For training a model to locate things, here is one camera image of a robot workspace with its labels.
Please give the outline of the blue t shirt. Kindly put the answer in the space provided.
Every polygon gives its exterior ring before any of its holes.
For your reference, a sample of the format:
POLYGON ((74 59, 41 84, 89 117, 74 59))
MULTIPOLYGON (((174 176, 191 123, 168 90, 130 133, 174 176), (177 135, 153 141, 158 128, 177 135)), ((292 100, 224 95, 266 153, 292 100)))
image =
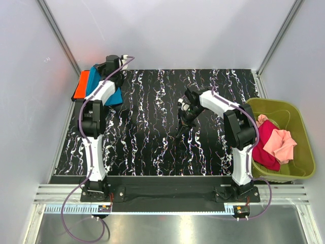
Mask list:
MULTIPOLYGON (((90 68, 87 87, 86 87, 86 96, 88 97, 98 86, 99 82, 102 81, 98 70, 95 67, 90 68)), ((108 100, 105 102, 105 106, 114 106, 123 103, 122 94, 120 88, 111 95, 108 100)))

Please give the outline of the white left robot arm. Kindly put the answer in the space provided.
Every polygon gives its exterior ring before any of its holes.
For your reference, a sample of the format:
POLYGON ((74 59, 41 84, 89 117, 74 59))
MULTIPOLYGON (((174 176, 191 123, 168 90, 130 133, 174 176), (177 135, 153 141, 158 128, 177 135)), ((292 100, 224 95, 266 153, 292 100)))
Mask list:
POLYGON ((105 62, 82 71, 73 99, 76 128, 85 146, 87 174, 81 184, 84 195, 92 195, 98 201, 109 197, 109 186, 104 169, 102 139, 106 129, 105 106, 123 102, 122 71, 132 57, 109 55, 105 62))

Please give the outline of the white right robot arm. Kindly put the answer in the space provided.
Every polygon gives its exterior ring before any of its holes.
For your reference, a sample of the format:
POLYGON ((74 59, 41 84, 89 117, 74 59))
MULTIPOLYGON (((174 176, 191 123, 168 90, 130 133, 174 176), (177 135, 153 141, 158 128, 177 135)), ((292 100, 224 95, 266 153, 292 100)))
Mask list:
POLYGON ((251 172, 252 151, 259 141, 251 106, 247 103, 239 105, 231 102, 217 94, 214 88, 202 93, 187 89, 178 99, 177 105, 179 111, 176 138, 195 127, 194 120, 204 110, 210 110, 223 119, 225 141, 233 153, 233 183, 222 192, 214 192, 223 201, 243 201, 254 187, 251 172))

